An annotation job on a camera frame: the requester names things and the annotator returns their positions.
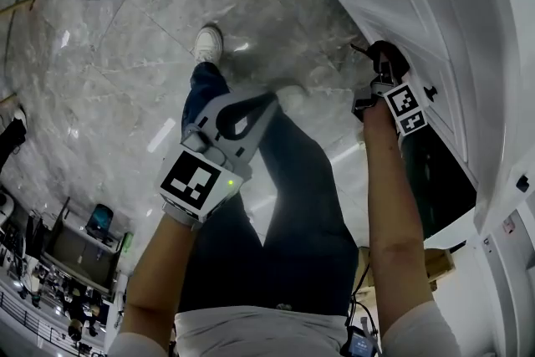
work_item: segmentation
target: railing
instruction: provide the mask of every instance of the railing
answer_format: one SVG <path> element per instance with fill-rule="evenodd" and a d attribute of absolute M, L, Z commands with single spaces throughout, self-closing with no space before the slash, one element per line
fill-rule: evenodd
<path fill-rule="evenodd" d="M 35 333 L 37 340 L 38 338 L 41 338 L 71 355 L 104 357 L 102 349 L 90 347 L 82 342 L 75 344 L 65 332 L 59 332 L 40 319 L 37 319 L 24 308 L 21 308 L 21 305 L 18 302 L 4 292 L 0 292 L 0 308 L 22 324 L 26 329 Z"/>

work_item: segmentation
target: forearm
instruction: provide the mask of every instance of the forearm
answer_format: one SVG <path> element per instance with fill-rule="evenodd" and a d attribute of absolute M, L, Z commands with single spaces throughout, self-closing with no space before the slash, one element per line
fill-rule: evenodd
<path fill-rule="evenodd" d="M 196 233 L 165 214 L 130 278 L 121 332 L 168 345 Z"/>
<path fill-rule="evenodd" d="M 369 241 L 381 333 L 433 299 L 415 198 L 384 101 L 364 112 L 369 169 Z"/>

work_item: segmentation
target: marble floor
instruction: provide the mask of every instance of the marble floor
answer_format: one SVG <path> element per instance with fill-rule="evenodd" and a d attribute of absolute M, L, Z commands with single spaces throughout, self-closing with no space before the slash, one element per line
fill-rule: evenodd
<path fill-rule="evenodd" d="M 232 88 L 306 89 L 288 115 L 325 149 L 344 218 L 366 243 L 366 156 L 350 105 L 369 63 L 350 49 L 365 41 L 337 0 L 37 0 L 15 14 L 8 43 L 9 17 L 0 17 L 0 96 L 17 92 L 29 122 L 2 184 L 28 210 L 57 214 L 70 196 L 88 217 L 105 204 L 117 232 L 135 232 L 131 255 L 139 257 L 161 216 L 153 183 L 180 139 L 191 50 L 205 23 L 224 34 Z M 0 110 L 4 124 L 10 109 Z M 148 150 L 169 120 L 172 132 Z M 263 237 L 276 190 L 260 156 L 252 166 L 242 195 Z"/>

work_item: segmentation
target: white shirt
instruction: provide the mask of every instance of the white shirt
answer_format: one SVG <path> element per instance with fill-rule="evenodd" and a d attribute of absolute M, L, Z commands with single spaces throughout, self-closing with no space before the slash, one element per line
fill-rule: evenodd
<path fill-rule="evenodd" d="M 293 313 L 259 307 L 200 309 L 177 314 L 180 357 L 340 356 L 347 341 L 345 317 Z M 385 357 L 461 357 L 450 326 L 435 302 L 397 320 L 383 337 Z M 153 340 L 119 334 L 109 357 L 166 357 Z"/>

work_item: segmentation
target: blue jeans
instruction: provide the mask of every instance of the blue jeans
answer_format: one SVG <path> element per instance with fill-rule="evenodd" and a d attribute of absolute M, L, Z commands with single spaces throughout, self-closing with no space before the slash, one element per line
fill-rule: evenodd
<path fill-rule="evenodd" d="M 182 127 L 228 93 L 214 64 L 196 66 Z M 340 209 L 329 159 L 280 109 L 260 145 L 278 189 L 264 245 L 237 195 L 199 231 L 179 312 L 252 305 L 347 315 L 358 249 Z"/>

